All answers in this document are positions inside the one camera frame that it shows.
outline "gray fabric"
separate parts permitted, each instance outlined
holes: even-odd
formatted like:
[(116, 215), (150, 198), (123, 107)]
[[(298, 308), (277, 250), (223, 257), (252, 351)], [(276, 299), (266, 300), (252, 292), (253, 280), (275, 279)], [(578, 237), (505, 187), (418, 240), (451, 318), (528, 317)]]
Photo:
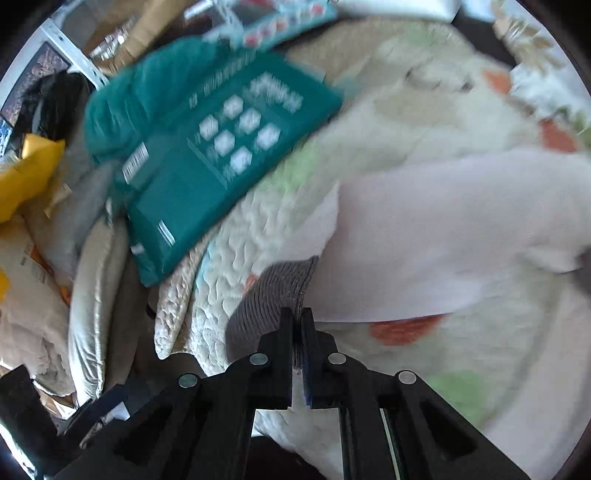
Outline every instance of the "gray fabric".
[(113, 306), (103, 391), (127, 380), (139, 336), (145, 330), (145, 323), (150, 322), (145, 314), (147, 301), (148, 289), (139, 282), (138, 267), (134, 256), (129, 254)]
[(261, 274), (228, 321), (226, 351), (230, 362), (256, 352), (261, 335), (277, 330), (282, 307), (300, 315), (317, 263), (318, 257), (282, 262)]
[(80, 251), (103, 210), (117, 165), (112, 161), (94, 168), (79, 132), (66, 148), (58, 170), (72, 193), (57, 204), (51, 218), (45, 213), (42, 197), (23, 208), (31, 237), (60, 286), (72, 287)]

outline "yellow plastic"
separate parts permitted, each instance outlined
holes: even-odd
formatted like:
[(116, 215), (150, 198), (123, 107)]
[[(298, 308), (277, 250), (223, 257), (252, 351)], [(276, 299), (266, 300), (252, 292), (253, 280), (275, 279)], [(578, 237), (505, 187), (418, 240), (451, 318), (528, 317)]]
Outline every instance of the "yellow plastic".
[(8, 293), (9, 288), (10, 280), (4, 273), (4, 270), (0, 268), (0, 301), (3, 301), (6, 298), (6, 293)]
[(47, 188), (66, 142), (54, 142), (27, 134), (22, 147), (22, 160), (0, 171), (0, 222), (10, 220), (19, 205), (36, 197)]

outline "metal screw head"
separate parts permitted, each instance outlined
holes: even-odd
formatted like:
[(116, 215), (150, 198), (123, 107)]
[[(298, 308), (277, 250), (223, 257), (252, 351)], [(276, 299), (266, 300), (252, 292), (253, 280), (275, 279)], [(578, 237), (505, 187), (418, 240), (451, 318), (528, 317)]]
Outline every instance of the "metal screw head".
[(184, 374), (178, 379), (178, 384), (181, 388), (191, 388), (197, 385), (199, 377), (195, 374)]
[(265, 365), (269, 361), (269, 357), (267, 357), (264, 353), (254, 353), (251, 355), (251, 363), (253, 365)]
[(400, 372), (398, 374), (398, 379), (400, 380), (400, 383), (412, 385), (417, 381), (417, 376), (414, 373), (405, 370), (404, 372)]
[(329, 362), (333, 365), (343, 365), (347, 361), (347, 357), (345, 357), (342, 353), (331, 353), (329, 355)]

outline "black bag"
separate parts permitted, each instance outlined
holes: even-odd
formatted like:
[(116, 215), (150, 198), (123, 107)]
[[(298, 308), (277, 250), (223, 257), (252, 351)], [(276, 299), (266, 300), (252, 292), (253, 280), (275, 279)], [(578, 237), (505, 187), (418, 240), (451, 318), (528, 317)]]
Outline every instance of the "black bag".
[(80, 73), (60, 72), (37, 80), (24, 93), (8, 147), (20, 157), (25, 134), (66, 140), (67, 145), (84, 114), (90, 88)]

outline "bed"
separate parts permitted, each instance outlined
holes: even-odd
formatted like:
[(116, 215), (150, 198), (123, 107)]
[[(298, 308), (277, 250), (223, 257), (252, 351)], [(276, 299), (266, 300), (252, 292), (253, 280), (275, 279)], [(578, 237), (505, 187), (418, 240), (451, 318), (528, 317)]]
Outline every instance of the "bed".
[[(161, 285), (154, 338), (160, 358), (188, 352), (207, 375), (222, 372), (232, 313), (338, 180), (515, 147), (587, 151), (589, 70), (577, 44), (550, 28), (543, 4), (534, 13), (569, 55), (517, 2), (493, 6), (465, 2), (469, 17), (453, 23), (465, 37), (438, 22), (370, 18), (340, 22), (288, 46), (288, 58), (337, 85), (347, 107), (254, 187)], [(474, 17), (495, 22), (504, 48)], [(495, 59), (475, 46), (500, 53)], [(369, 367), (415, 369), (532, 479), (565, 478), (585, 449), (576, 446), (591, 420), (591, 325), (577, 311), (556, 315), (557, 306), (575, 304), (561, 298), (564, 282), (517, 265), (471, 311), (398, 325), (319, 328), (360, 359), (367, 352), (359, 351), (359, 336), (383, 349), (386, 366), (367, 355)], [(491, 313), (499, 298), (505, 315)], [(476, 316), (479, 326), (470, 327), (466, 319)], [(324, 433), (307, 442), (309, 430), (296, 425), (299, 407), (259, 412), (255, 428), (327, 478), (339, 478), (336, 416), (317, 415), (312, 423)], [(328, 454), (318, 455), (321, 448)]]

